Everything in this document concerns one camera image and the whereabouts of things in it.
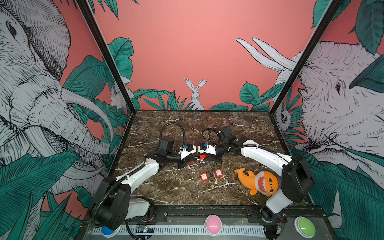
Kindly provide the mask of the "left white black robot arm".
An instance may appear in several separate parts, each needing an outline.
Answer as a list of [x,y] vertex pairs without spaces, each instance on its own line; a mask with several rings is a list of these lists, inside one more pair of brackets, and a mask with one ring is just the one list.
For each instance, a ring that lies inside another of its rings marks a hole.
[[[174,139],[163,136],[166,127],[175,125],[182,131],[183,141],[180,148],[174,149]],[[186,144],[186,133],[182,125],[167,123],[160,131],[159,144],[144,156],[144,161],[133,170],[116,178],[105,178],[90,205],[89,225],[92,228],[107,227],[116,230],[125,220],[154,214],[151,200],[144,197],[131,198],[142,183],[156,175],[168,163],[176,163],[179,169],[195,159],[197,151],[192,144]]]

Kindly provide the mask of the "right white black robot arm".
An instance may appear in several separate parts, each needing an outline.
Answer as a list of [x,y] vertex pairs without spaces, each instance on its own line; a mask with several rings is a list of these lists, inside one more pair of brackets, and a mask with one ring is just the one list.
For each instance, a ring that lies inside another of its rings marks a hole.
[[300,203],[315,185],[304,158],[277,153],[243,136],[237,138],[228,127],[210,129],[210,132],[216,133],[218,144],[201,143],[197,147],[201,155],[212,157],[216,162],[222,162],[223,155],[241,155],[269,168],[258,174],[245,168],[235,170],[239,181],[250,190],[251,195],[261,193],[268,197],[258,208],[264,222],[281,222],[283,210],[292,203]]

